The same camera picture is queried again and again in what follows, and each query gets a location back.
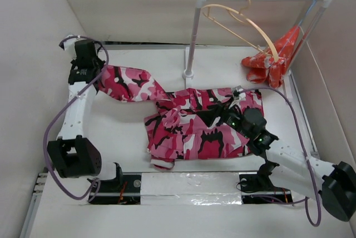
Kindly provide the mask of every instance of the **wooden hanger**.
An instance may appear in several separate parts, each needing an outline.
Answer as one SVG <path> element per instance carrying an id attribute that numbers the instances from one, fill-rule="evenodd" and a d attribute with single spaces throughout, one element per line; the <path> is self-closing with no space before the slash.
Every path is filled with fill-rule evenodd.
<path id="1" fill-rule="evenodd" d="M 250 43 L 250 42 L 247 41 L 246 39 L 242 38 L 242 36 L 236 34 L 236 33 L 233 32 L 232 30 L 230 30 L 229 28 L 225 27 L 223 24 L 221 24 L 220 22 L 218 22 L 218 21 L 215 19 L 215 17 L 211 17 L 211 16 L 210 16 L 210 9 L 211 9 L 211 7 L 222 8 L 222 9 L 226 10 L 226 11 L 229 13 L 229 15 L 232 16 L 232 18 L 234 18 L 235 20 L 239 21 L 240 23 L 249 24 L 249 25 L 253 26 L 253 27 L 261 34 L 261 36 L 263 37 L 263 39 L 266 40 L 266 42 L 267 42 L 269 48 L 271 49 L 274 62 L 277 62 L 278 59 L 279 59 L 279 56 L 278 56 L 277 50 L 276 50 L 274 44 L 272 43 L 271 39 L 267 36 L 267 34 L 266 34 L 255 22 L 253 22 L 252 20 L 250 20 L 248 17 L 246 17 L 245 15 L 243 15 L 243 14 L 241 13 L 242 10 L 248 9 L 248 8 L 250 7 L 251 1 L 250 1 L 250 0 L 248 0 L 248 1 L 249 1 L 249 4 L 248 4 L 246 7 L 241 8 L 240 11 L 236 11 L 236 10 L 232 9 L 231 7 L 223 6 L 223 5 L 221 5 L 221 4 L 208 4 L 208 5 L 204 6 L 204 7 L 202 7 L 202 9 L 207 8 L 207 13 L 203 12 L 203 15 L 204 15 L 206 18 L 208 18 L 208 19 L 210 19 L 211 21 L 213 21 L 214 23 L 216 23 L 218 26 L 222 27 L 223 29 L 225 29 L 225 30 L 227 30 L 228 32 L 230 32 L 231 34 L 235 35 L 235 36 L 238 37 L 239 39 L 242 39 L 244 42 L 246 42 L 246 43 L 247 43 L 248 45 L 250 45 L 251 47 L 255 48 L 257 51 L 259 51 L 259 52 L 261 52 L 261 53 L 263 53 L 263 54 L 265 54 L 265 55 L 267 55 L 267 56 L 271 56 L 270 54 L 267 54 L 267 53 L 266 53 L 266 51 L 268 50 L 268 48 L 266 48 L 265 50 L 262 50 L 259 46 L 256 46 L 256 45 Z M 244 19 L 244 21 L 238 19 L 234 14 L 241 16 L 241 17 Z"/>

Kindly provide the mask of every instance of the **pink camouflage shirt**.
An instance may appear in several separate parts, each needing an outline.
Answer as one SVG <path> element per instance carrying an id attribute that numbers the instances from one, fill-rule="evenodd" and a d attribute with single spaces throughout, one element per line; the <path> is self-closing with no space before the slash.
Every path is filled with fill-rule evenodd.
<path id="1" fill-rule="evenodd" d="M 233 158 L 246 156 L 248 139 L 226 124 L 207 127 L 197 111 L 229 101 L 236 88 L 166 92 L 145 70 L 109 66 L 99 83 L 100 91 L 121 102 L 154 101 L 157 114 L 144 119 L 151 163 L 170 170 L 175 160 Z M 239 103 L 263 113 L 259 92 L 247 92 Z"/>

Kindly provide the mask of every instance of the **wire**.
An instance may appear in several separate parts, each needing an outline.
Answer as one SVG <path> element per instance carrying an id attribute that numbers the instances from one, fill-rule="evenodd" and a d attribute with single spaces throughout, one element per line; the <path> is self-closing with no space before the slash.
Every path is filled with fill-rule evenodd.
<path id="1" fill-rule="evenodd" d="M 123 199 L 122 195 L 123 195 L 123 192 L 125 192 L 126 185 L 127 185 L 127 181 L 125 181 L 125 183 L 123 184 L 122 190 L 120 192 L 120 198 L 118 199 L 118 203 L 117 204 L 120 204 L 121 200 Z"/>
<path id="2" fill-rule="evenodd" d="M 97 80 L 99 80 L 101 78 L 101 76 L 103 75 L 103 73 L 106 71 L 107 69 L 107 66 L 109 64 L 109 53 L 107 51 L 107 49 L 103 46 L 103 44 L 99 41 L 96 41 L 92 38 L 89 38 L 89 37 L 86 37 L 86 36 L 70 36 L 70 37 L 67 37 L 65 39 L 63 39 L 61 42 L 60 42 L 60 46 L 63 46 L 63 44 L 70 40 L 70 39 L 75 39 L 75 38 L 83 38 L 83 39 L 89 39 L 90 41 L 94 41 L 96 43 L 98 43 L 99 45 L 102 46 L 104 52 L 105 52 L 105 55 L 106 55 L 106 62 L 105 62 L 105 65 L 103 67 L 103 69 L 101 70 L 101 72 L 91 81 L 89 82 L 88 85 L 86 85 L 82 90 L 79 91 L 78 95 L 77 96 L 80 96 L 82 95 L 90 86 L 92 86 Z M 99 191 L 99 188 L 100 188 L 100 180 L 98 178 L 95 178 L 92 183 L 90 184 L 88 190 L 82 195 L 82 196 L 75 196 L 74 194 L 72 194 L 71 192 L 69 192 L 65 187 L 64 185 L 60 182 L 60 180 L 58 179 L 58 177 L 56 176 L 55 174 L 55 171 L 51 165 L 51 160 L 50 160 L 50 157 L 48 155 L 48 152 L 47 152 L 47 144 L 48 144 L 48 134 L 51 130 L 51 128 L 53 127 L 53 125 L 56 123 L 56 121 L 61 117 L 62 114 L 64 114 L 64 112 L 75 102 L 75 100 L 78 99 L 77 96 L 74 96 L 65 106 L 64 108 L 62 108 L 62 110 L 60 110 L 60 112 L 53 118 L 53 120 L 50 122 L 50 124 L 47 126 L 46 130 L 45 130 L 45 133 L 43 135 L 43 155 L 44 155 L 44 160 L 45 160 L 45 163 L 46 163 L 46 166 L 48 168 L 48 172 L 51 174 L 53 180 L 55 181 L 55 183 L 58 185 L 58 187 L 66 194 L 68 195 L 70 198 L 74 199 L 74 200 L 83 200 L 89 193 L 90 191 L 93 189 L 94 185 L 97 184 L 97 189 L 94 193 L 94 195 L 90 198 L 89 201 L 92 201 L 96 194 L 98 193 Z"/>
<path id="3" fill-rule="evenodd" d="M 254 198 L 254 197 L 258 197 L 258 198 L 261 198 L 262 200 L 264 200 L 265 202 L 267 203 L 271 203 L 271 204 L 277 204 L 277 205 L 296 205 L 296 204 L 300 204 L 302 202 L 305 202 L 308 198 L 304 198 L 302 200 L 299 200 L 299 201 L 295 201 L 295 202 L 290 202 L 290 203 L 284 203 L 282 201 L 280 201 L 277 197 L 274 197 L 274 196 L 269 196 L 269 195 L 251 195 L 251 198 Z"/>
<path id="4" fill-rule="evenodd" d="M 284 193 L 285 202 L 288 203 L 288 198 L 287 198 L 287 194 L 285 193 L 285 188 L 282 188 L 282 190 Z"/>
<path id="5" fill-rule="evenodd" d="M 254 194 L 258 191 L 250 191 L 250 192 L 246 192 L 246 191 L 243 191 L 241 189 L 238 188 L 238 186 L 241 185 L 241 182 L 239 182 L 237 185 L 236 185 L 236 189 L 238 189 L 240 192 L 243 192 L 244 194 Z"/>
<path id="6" fill-rule="evenodd" d="M 317 222 L 314 223 L 312 221 L 312 219 L 310 218 L 310 213 L 309 213 L 309 209 L 308 209 L 308 199 L 305 199 L 305 212 L 306 212 L 306 216 L 307 216 L 310 224 L 312 224 L 314 227 L 318 227 L 320 225 L 321 220 L 322 220 L 322 207 L 320 205 L 320 198 L 319 198 L 319 194 L 318 194 L 317 183 L 315 181 L 315 177 L 314 177 L 314 174 L 313 174 L 313 169 L 312 169 L 312 166 L 311 166 L 310 161 L 308 159 L 308 153 L 306 152 L 306 149 L 305 149 L 305 146 L 304 146 L 303 138 L 301 136 L 298 120 L 296 119 L 296 114 L 295 114 L 295 111 L 293 109 L 293 106 L 289 102 L 288 98 L 284 96 L 284 94 L 282 94 L 280 91 L 278 91 L 276 89 L 273 89 L 271 87 L 268 87 L 268 86 L 254 87 L 254 88 L 250 88 L 250 89 L 245 89 L 245 90 L 241 91 L 240 93 L 244 93 L 244 92 L 248 92 L 248 91 L 255 91 L 255 90 L 271 90 L 271 91 L 274 91 L 274 92 L 278 93 L 279 95 L 281 95 L 283 97 L 283 99 L 288 104 L 288 106 L 289 106 L 289 108 L 290 108 L 290 110 L 291 110 L 291 112 L 293 114 L 293 119 L 294 119 L 294 122 L 295 122 L 296 131 L 298 133 L 301 149 L 303 150 L 304 157 L 305 157 L 305 162 L 306 162 L 306 165 L 308 167 L 310 177 L 312 179 L 311 181 L 312 181 L 312 184 L 313 184 L 315 200 L 317 202 L 317 208 L 318 208 L 318 219 L 317 219 Z"/>

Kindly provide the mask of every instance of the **white table surface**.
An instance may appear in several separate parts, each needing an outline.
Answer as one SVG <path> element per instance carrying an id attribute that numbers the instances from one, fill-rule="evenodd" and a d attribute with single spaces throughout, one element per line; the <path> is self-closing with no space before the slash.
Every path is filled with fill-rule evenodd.
<path id="1" fill-rule="evenodd" d="M 112 50 L 110 64 L 148 70 L 167 91 L 184 88 L 184 49 Z M 194 88 L 255 86 L 246 79 L 240 60 L 255 51 L 248 47 L 198 48 L 193 69 Z M 267 129 L 291 147 L 301 150 L 289 107 L 274 92 L 262 91 Z M 308 151 L 312 142 L 300 104 L 293 90 L 294 108 Z M 120 103 L 99 92 L 93 107 L 89 139 L 110 166 L 118 162 L 124 172 L 156 172 L 146 153 L 147 135 L 143 119 L 156 113 L 152 102 Z M 257 170 L 262 158 L 248 156 L 229 160 L 177 161 L 182 171 Z M 111 179 L 104 168 L 101 179 Z M 88 187 L 85 178 L 64 179 L 74 194 Z M 310 202 L 313 218 L 315 203 Z M 74 201 L 62 193 L 49 176 L 44 187 L 31 237 L 353 237 L 348 223 L 323 210 L 322 224 L 314 228 L 304 209 L 278 205 L 137 205 L 95 206 Z"/>

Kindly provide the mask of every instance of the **clothes rack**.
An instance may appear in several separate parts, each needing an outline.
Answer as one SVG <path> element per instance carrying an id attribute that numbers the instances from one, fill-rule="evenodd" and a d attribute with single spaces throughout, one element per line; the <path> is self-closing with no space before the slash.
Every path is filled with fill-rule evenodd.
<path id="1" fill-rule="evenodd" d="M 199 18 L 200 18 L 200 12 L 201 8 L 203 7 L 204 3 L 207 1 L 246 1 L 246 0 L 196 0 L 195 4 L 195 13 L 194 13 L 194 21 L 193 21 L 193 28 L 192 28 L 192 35 L 191 35 L 191 41 L 190 41 L 190 46 L 189 46 L 189 52 L 188 52 L 188 57 L 187 57 L 187 62 L 185 66 L 185 70 L 183 71 L 183 78 L 185 79 L 185 84 L 186 88 L 189 88 L 192 86 L 192 79 L 194 77 L 194 72 L 192 70 L 192 65 L 193 65 L 193 60 L 194 60 L 194 51 L 195 51 L 195 46 L 196 46 L 196 37 L 197 37 L 197 32 L 198 32 L 198 26 L 199 26 Z M 254 0 L 254 1 L 313 1 L 313 0 Z M 331 4 L 332 0 L 316 0 L 318 2 L 323 2 L 322 5 L 320 6 L 319 10 L 315 14 L 314 18 L 312 19 L 311 23 L 307 27 L 303 37 L 301 38 L 300 42 L 296 46 L 296 49 L 293 52 L 293 55 L 291 57 L 291 63 L 295 61 L 298 53 L 300 50 L 303 48 L 305 43 L 307 42 L 308 38 L 310 37 L 310 34 L 320 21 L 322 15 L 324 14 L 325 10 L 329 7 Z"/>

